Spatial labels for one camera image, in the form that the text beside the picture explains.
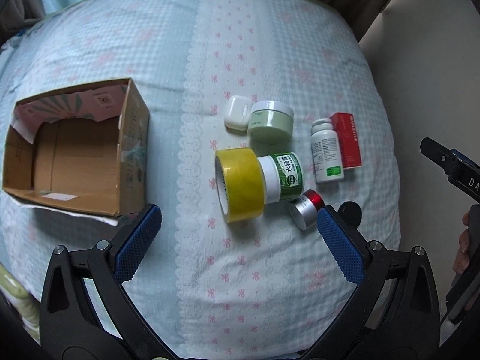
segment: red box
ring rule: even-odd
[[[332,119],[333,129],[338,134],[343,168],[360,167],[362,165],[362,157],[360,156],[357,128],[355,127],[353,115],[337,112],[330,116],[330,119]]]

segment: bed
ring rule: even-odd
[[[15,101],[86,81],[132,77],[150,110],[147,201],[162,229],[124,285],[155,332],[180,356],[265,359],[309,347],[333,321],[347,283],[316,231],[300,232],[285,205],[227,226],[214,151],[250,145],[292,150],[306,188],[327,204],[363,210],[359,230],[398,248],[399,174],[390,125],[368,64],[340,15],[315,0],[84,0],[48,16],[0,54],[0,140]],[[288,145],[266,146],[223,125],[232,95],[280,100],[295,112]],[[363,166],[316,185],[311,122],[355,116]],[[92,247],[116,227],[0,194],[0,262],[36,299],[51,252]],[[95,297],[104,327],[115,328]]]

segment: yellow tape roll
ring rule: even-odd
[[[215,176],[225,222],[259,216],[263,212],[263,176],[252,149],[217,150]]]

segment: finger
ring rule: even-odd
[[[465,253],[462,253],[460,249],[458,249],[457,257],[455,257],[455,261],[453,263],[453,270],[455,271],[455,273],[459,275],[464,273],[465,269],[468,268],[469,263],[469,257]]]
[[[468,230],[465,230],[462,234],[460,234],[460,237],[458,237],[458,244],[460,245],[460,250],[462,251],[462,253],[466,253],[469,249],[470,244],[470,236]]]
[[[467,212],[465,215],[463,215],[462,217],[462,222],[465,226],[468,226],[469,223],[470,223],[470,217],[469,217],[469,213]]]
[[[475,292],[475,294],[472,296],[472,298],[469,300],[469,302],[465,305],[465,311],[470,311],[472,308],[473,304],[475,303],[475,300],[477,300],[477,297],[480,293],[480,288]]]

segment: white jar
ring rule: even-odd
[[[303,192],[303,171],[293,152],[259,157],[263,173],[265,204],[290,200]]]
[[[293,131],[293,110],[279,101],[265,100],[251,106],[247,134],[263,143],[286,142]]]
[[[338,135],[329,118],[315,120],[311,128],[311,151],[317,183],[343,180],[342,155]]]

